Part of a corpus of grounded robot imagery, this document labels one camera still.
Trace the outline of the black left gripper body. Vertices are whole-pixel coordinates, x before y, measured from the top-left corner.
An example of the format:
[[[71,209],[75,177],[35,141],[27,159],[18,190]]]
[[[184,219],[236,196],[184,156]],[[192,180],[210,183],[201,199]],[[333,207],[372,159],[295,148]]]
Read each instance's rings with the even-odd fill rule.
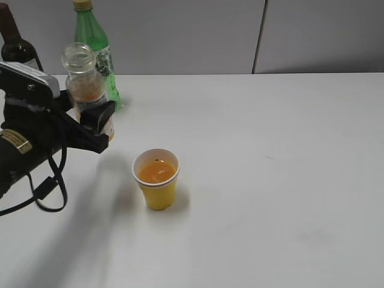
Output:
[[[1,128],[14,130],[44,148],[59,149],[66,144],[64,115],[67,113],[58,109],[56,99],[53,106],[50,111],[33,112],[6,97]]]

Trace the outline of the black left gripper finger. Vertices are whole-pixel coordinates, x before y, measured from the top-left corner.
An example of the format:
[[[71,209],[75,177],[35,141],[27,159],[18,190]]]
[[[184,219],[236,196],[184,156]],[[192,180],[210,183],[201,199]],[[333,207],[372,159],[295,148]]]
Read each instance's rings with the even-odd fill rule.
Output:
[[[60,90],[60,95],[56,99],[57,107],[60,111],[67,113],[74,107],[71,95],[67,90]]]
[[[103,128],[114,112],[115,102],[108,101],[98,107],[82,111],[80,122],[65,114],[67,147],[102,153],[109,145],[109,136],[103,132]]]

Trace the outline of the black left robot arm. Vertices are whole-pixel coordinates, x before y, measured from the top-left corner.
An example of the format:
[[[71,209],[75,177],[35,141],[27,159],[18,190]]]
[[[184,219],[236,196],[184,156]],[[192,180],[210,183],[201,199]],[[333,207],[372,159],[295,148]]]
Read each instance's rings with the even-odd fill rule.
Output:
[[[5,103],[1,125],[1,194],[58,151],[67,148],[102,153],[109,145],[103,125],[115,111],[114,101],[84,110],[77,122],[67,114],[70,98],[61,91],[53,106],[41,111]]]

